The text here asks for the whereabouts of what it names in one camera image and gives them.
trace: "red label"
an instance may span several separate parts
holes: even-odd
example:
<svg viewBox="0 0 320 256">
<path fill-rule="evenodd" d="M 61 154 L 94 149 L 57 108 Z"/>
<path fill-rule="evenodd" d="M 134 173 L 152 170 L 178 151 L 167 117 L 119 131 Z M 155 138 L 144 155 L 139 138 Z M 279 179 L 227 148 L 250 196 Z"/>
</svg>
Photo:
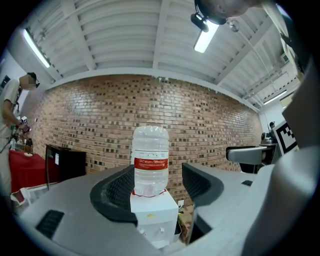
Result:
<svg viewBox="0 0 320 256">
<path fill-rule="evenodd" d="M 146 171 L 159 171 L 168 168 L 168 159 L 134 159 L 134 168 Z"/>
</svg>

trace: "plastic bottle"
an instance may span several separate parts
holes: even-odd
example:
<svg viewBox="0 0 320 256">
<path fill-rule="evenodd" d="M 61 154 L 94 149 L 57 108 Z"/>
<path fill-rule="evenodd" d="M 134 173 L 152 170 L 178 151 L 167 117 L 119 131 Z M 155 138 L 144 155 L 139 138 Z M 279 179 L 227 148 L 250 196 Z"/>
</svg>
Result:
<svg viewBox="0 0 320 256">
<path fill-rule="evenodd" d="M 132 140 L 131 164 L 134 165 L 134 192 L 153 197 L 168 184 L 169 134 L 158 126 L 140 126 Z"/>
</svg>

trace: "black cabinet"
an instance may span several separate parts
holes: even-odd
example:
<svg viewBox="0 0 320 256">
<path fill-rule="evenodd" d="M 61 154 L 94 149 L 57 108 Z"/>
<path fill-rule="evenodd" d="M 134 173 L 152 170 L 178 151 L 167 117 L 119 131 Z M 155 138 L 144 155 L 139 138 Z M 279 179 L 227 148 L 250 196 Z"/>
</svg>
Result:
<svg viewBox="0 0 320 256">
<path fill-rule="evenodd" d="M 46 145 L 45 177 L 48 188 L 52 183 L 86 174 L 86 152 L 67 147 Z"/>
</svg>

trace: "ceiling lamp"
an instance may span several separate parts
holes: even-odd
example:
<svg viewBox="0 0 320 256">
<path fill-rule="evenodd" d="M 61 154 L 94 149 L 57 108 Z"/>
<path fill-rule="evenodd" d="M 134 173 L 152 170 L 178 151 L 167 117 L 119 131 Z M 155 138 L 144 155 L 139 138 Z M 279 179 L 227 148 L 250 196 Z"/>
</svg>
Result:
<svg viewBox="0 0 320 256">
<path fill-rule="evenodd" d="M 33 52 L 35 53 L 35 55 L 37 55 L 37 57 L 39 58 L 39 60 L 43 63 L 43 65 L 46 68 L 50 67 L 49 61 L 47 60 L 47 58 L 43 55 L 43 53 L 39 50 L 38 46 L 36 45 L 34 39 L 32 38 L 30 32 L 28 29 L 24 29 L 23 32 L 23 37 L 26 40 L 26 42 L 28 43 L 28 45 L 31 47 L 31 49 L 33 50 Z"/>
<path fill-rule="evenodd" d="M 277 99 L 277 98 L 281 97 L 282 95 L 284 95 L 284 94 L 286 94 L 286 93 L 287 93 L 287 90 L 283 91 L 283 92 L 282 92 L 282 93 L 280 93 L 279 95 L 277 95 L 277 96 L 273 97 L 272 99 L 269 99 L 268 101 L 266 101 L 266 102 L 264 103 L 264 105 L 266 105 L 266 104 L 268 104 L 268 103 L 270 103 L 270 102 L 274 101 L 275 99 Z"/>
<path fill-rule="evenodd" d="M 209 31 L 201 31 L 194 45 L 194 50 L 202 54 L 208 48 L 212 38 L 214 37 L 215 33 L 219 28 L 219 25 L 212 23 L 210 20 L 207 20 L 206 24 L 208 26 Z"/>
</svg>

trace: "red table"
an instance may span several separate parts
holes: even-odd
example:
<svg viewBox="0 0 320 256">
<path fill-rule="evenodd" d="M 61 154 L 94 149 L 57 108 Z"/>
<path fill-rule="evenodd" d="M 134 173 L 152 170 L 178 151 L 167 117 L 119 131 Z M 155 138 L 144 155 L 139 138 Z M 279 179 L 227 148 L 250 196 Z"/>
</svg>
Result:
<svg viewBox="0 0 320 256">
<path fill-rule="evenodd" d="M 45 160 L 40 155 L 25 156 L 25 152 L 9 150 L 9 163 L 11 192 L 13 194 L 19 192 L 22 188 L 38 187 L 47 183 Z M 15 197 L 21 201 L 20 196 L 16 194 Z"/>
</svg>

